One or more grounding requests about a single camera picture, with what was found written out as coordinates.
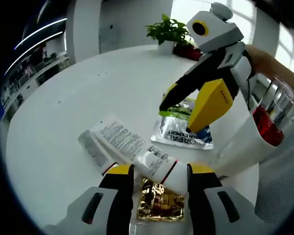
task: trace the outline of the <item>gold package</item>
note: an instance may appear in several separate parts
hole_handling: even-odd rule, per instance
[[[143,179],[137,216],[156,221],[181,221],[184,218],[184,197],[150,179]]]

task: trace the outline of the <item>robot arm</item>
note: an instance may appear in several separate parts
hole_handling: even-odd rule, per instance
[[[69,205],[67,216],[48,225],[48,235],[128,234],[133,208],[133,165],[108,171],[99,187],[91,187]],[[253,205],[231,187],[223,187],[212,169],[188,164],[189,209],[193,234],[270,234],[273,227],[254,213]]]
[[[188,129],[194,133],[223,116],[232,106],[239,88],[254,75],[242,33],[226,20],[232,12],[213,3],[210,12],[198,12],[187,27],[199,49],[206,53],[199,63],[174,83],[159,109],[169,107],[199,90]]]

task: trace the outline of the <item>robot camera eye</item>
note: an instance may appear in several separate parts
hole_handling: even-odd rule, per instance
[[[193,23],[193,30],[196,34],[200,36],[206,36],[208,34],[208,28],[204,22],[195,21]]]

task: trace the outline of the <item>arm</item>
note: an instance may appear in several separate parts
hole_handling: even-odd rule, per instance
[[[252,58],[256,73],[261,73],[271,80],[277,76],[294,90],[294,73],[291,70],[280,64],[268,53],[252,45],[246,45],[246,50]]]

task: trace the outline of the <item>human hand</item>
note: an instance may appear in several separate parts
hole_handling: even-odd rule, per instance
[[[268,70],[271,56],[253,45],[246,45],[246,50],[251,57],[252,66],[255,72],[265,74]]]

